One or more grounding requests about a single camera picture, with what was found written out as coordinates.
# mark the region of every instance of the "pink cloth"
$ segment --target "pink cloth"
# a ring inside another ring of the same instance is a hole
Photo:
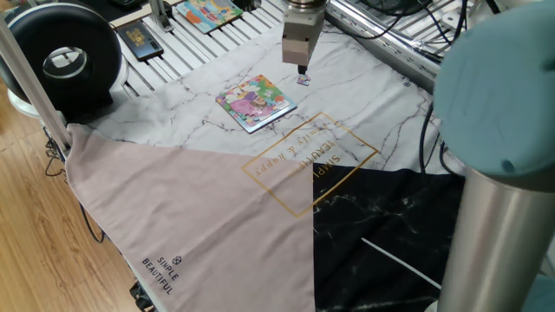
[[[248,177],[241,166],[252,157],[69,131],[71,188],[165,310],[315,310],[312,214],[293,217]],[[308,207],[311,173],[266,183]]]

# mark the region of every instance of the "gold rectangle outline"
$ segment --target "gold rectangle outline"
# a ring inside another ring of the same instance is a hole
[[[340,128],[342,128],[343,130],[347,131],[348,133],[350,133],[350,135],[354,136],[356,139],[360,140],[362,143],[364,143],[364,145],[370,147],[371,149],[374,150],[373,153],[371,153],[365,160],[363,160],[358,166],[356,166],[353,170],[351,170],[349,172],[349,174],[347,174],[345,177],[343,177],[343,179],[339,180],[339,182],[337,182],[332,188],[330,188],[324,195],[320,196],[318,199],[314,200],[312,202],[312,204],[310,204],[310,206],[308,206],[306,209],[304,209],[303,211],[301,211],[301,213],[296,214],[295,212],[293,212],[283,201],[281,201],[281,199],[279,199],[276,194],[274,194],[269,188],[267,188],[266,186],[264,186],[262,184],[262,182],[258,181],[258,179],[254,178],[254,176],[252,176],[252,174],[248,171],[246,171],[246,167],[248,165],[250,165],[251,163],[253,163],[255,160],[259,159],[262,157],[262,155],[264,155],[266,152],[270,151],[273,147],[275,147],[277,144],[281,143],[282,141],[284,141],[285,139],[287,139],[290,135],[292,135],[295,131],[297,131],[298,129],[300,129],[302,126],[306,125],[307,123],[313,121],[316,117],[323,115],[326,118],[328,118],[331,122],[335,123],[337,126],[339,126]],[[356,136],[356,134],[354,134],[352,131],[350,131],[350,129],[348,129],[347,127],[344,127],[342,125],[340,125],[337,121],[333,120],[331,117],[329,117],[326,113],[324,112],[320,112],[316,115],[314,115],[312,118],[310,118],[309,120],[303,122],[300,126],[298,127],[294,127],[293,129],[291,129],[291,131],[289,131],[289,133],[287,133],[283,138],[281,138],[280,140],[278,140],[276,143],[272,144],[270,147],[266,148],[263,152],[261,152],[258,156],[256,156],[255,158],[251,159],[249,162],[247,162],[246,164],[244,164],[241,167],[241,170],[243,170],[243,172],[245,172],[249,177],[251,177],[251,179],[253,179],[256,183],[258,183],[263,189],[265,189],[268,193],[270,193],[270,195],[277,200],[277,202],[279,204],[281,204],[285,210],[287,210],[290,214],[292,214],[293,216],[295,216],[295,218],[300,218],[302,217],[310,208],[312,208],[317,202],[319,202],[320,200],[322,200],[324,197],[326,197],[328,194],[330,194],[331,192],[333,192],[341,183],[343,183],[348,177],[350,177],[353,173],[355,173],[356,170],[358,170],[360,167],[362,167],[368,160],[370,160],[374,155],[376,155],[377,153],[379,153],[380,151],[378,151],[375,147],[371,146],[370,144],[366,143],[363,139],[359,138],[358,136]]]

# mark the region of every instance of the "cartoon illustration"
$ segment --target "cartoon illustration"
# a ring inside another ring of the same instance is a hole
[[[297,79],[297,83],[303,86],[308,86],[310,81],[310,77],[308,75],[299,75]]]
[[[175,8],[205,34],[243,14],[231,0],[189,0]]]
[[[263,75],[220,94],[216,102],[249,133],[297,107]]]
[[[229,106],[235,112],[251,117],[269,116],[273,110],[273,107],[268,106],[268,103],[254,92],[249,92],[240,100],[232,101]]]

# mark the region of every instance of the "white marble cloth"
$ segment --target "white marble cloth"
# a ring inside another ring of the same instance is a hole
[[[296,101],[298,108],[248,134],[215,98],[261,74]],[[281,62],[281,29],[276,27],[154,94],[113,107],[114,112],[88,126],[111,140],[255,156],[291,129],[325,112],[379,150],[365,168],[419,170],[418,140],[430,94],[328,23],[308,75],[310,85],[298,85],[297,67]],[[436,135],[437,127],[431,124],[427,151]],[[456,162],[449,164],[460,170]],[[445,173],[437,154],[427,172]]]

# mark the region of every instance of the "colorful book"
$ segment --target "colorful book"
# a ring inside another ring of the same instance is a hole
[[[263,75],[220,94],[216,102],[248,133],[297,108],[297,104]]]
[[[189,0],[178,4],[176,9],[204,34],[243,14],[231,0]]]

